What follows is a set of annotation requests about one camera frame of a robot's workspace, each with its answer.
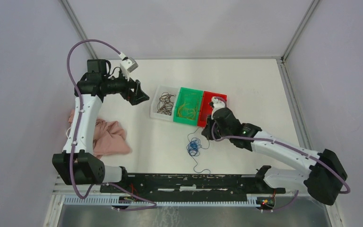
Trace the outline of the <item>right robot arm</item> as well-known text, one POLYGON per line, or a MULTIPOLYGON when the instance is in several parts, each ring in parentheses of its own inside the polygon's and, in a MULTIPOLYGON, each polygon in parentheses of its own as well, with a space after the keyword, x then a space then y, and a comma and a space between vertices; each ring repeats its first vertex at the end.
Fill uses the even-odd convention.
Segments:
POLYGON ((260 193, 271 188, 307 192, 315 200, 333 205, 340 194, 350 193, 347 173, 332 150, 322 152, 291 145, 251 123, 241 123, 229 108, 220 108, 206 118, 202 135, 209 140, 229 140, 234 146, 274 158, 290 167, 263 166, 254 187, 260 193))

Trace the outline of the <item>red plastic bin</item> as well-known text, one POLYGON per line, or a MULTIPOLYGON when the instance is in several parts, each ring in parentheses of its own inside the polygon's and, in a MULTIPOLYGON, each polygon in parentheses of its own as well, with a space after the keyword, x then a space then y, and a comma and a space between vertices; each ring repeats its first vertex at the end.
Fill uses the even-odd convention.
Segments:
POLYGON ((209 103, 211 102, 212 97, 214 97, 214 96, 221 97, 225 101, 227 100, 227 95, 225 95, 225 94, 204 91, 203 97, 201 100, 200 110, 199 110, 199 117, 198 117, 198 121, 197 121, 198 127, 203 128, 206 126, 207 117, 209 115, 211 115, 211 113, 212 113, 212 107, 210 106, 209 103))

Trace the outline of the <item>clear plastic bin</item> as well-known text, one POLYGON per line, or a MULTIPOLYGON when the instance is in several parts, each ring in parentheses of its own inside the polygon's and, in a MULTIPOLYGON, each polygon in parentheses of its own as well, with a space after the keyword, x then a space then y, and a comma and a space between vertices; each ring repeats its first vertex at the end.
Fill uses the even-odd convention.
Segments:
POLYGON ((150 117, 172 122, 179 92, 180 87, 159 85, 152 98, 150 117))

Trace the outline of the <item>green plastic bin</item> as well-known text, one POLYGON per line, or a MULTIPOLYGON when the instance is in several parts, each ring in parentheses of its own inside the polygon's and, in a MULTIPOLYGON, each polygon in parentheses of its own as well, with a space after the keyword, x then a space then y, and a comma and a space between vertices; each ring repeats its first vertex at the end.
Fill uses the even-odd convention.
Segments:
POLYGON ((175 105, 173 121, 197 126, 203 90, 181 87, 175 105))

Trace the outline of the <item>pink cloth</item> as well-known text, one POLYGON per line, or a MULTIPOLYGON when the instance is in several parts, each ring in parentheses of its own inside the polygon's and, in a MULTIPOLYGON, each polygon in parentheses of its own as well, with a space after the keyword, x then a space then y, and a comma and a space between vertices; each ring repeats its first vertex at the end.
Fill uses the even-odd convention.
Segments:
POLYGON ((127 133, 118 121, 97 118, 93 138, 87 140, 87 145, 92 146, 93 155, 98 159, 103 156, 126 155, 131 152, 126 137, 127 133))

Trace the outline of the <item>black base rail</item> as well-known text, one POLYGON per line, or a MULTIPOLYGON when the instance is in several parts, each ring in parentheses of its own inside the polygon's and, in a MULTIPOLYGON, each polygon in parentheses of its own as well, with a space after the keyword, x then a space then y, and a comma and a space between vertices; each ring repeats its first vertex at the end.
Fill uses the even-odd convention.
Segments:
POLYGON ((117 185, 155 202, 234 202, 246 201, 248 194, 286 193, 254 175, 129 173, 117 185))

